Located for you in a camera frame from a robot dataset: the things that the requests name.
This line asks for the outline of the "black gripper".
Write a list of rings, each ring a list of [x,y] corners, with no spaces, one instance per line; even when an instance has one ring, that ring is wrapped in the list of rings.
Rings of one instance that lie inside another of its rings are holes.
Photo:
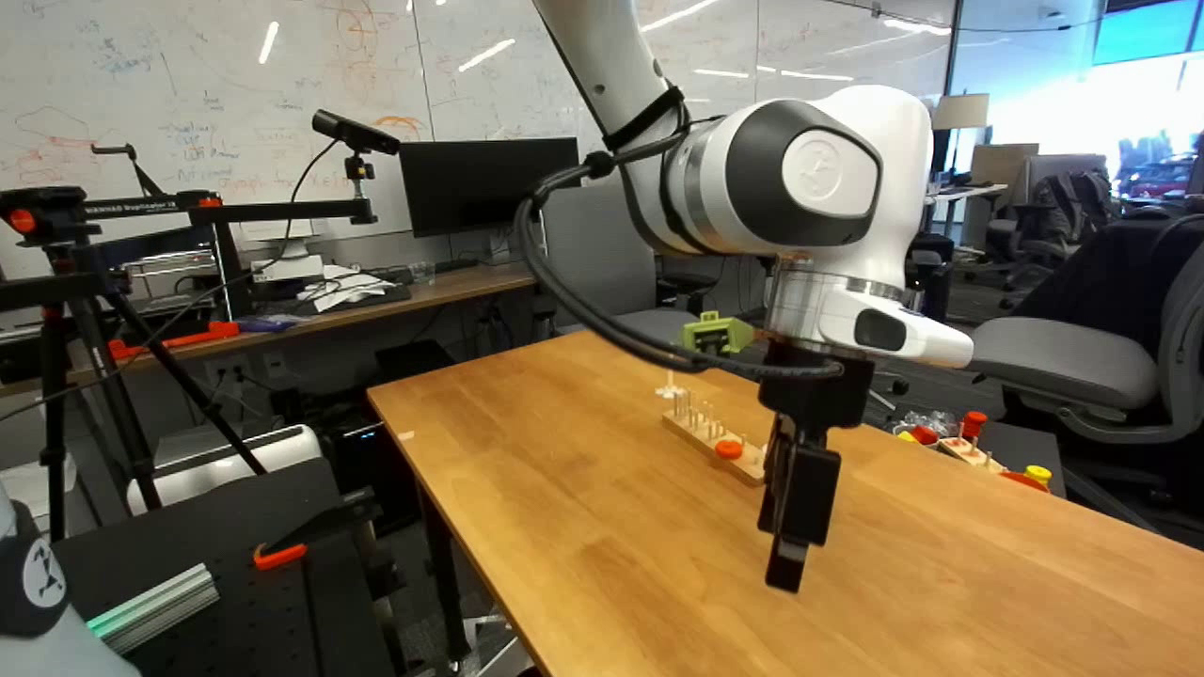
[[[790,369],[790,381],[759,383],[759,401],[775,420],[763,457],[763,499],[754,528],[771,533],[763,584],[798,589],[803,554],[828,541],[840,457],[803,436],[795,442],[795,431],[857,426],[874,365],[861,358],[812,352],[795,341],[771,341],[767,365]],[[840,378],[802,378],[802,365],[840,365]]]

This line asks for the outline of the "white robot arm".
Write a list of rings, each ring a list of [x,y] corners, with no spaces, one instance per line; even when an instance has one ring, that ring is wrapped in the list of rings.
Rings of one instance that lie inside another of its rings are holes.
[[[754,528],[763,579],[795,589],[828,541],[835,430],[866,413],[879,358],[959,369],[974,341],[905,306],[905,247],[928,190],[928,111],[895,88],[841,88],[821,101],[753,101],[716,126],[653,65],[630,0],[529,0],[613,173],[634,233],[668,256],[754,256],[771,268],[759,383],[775,413]]]

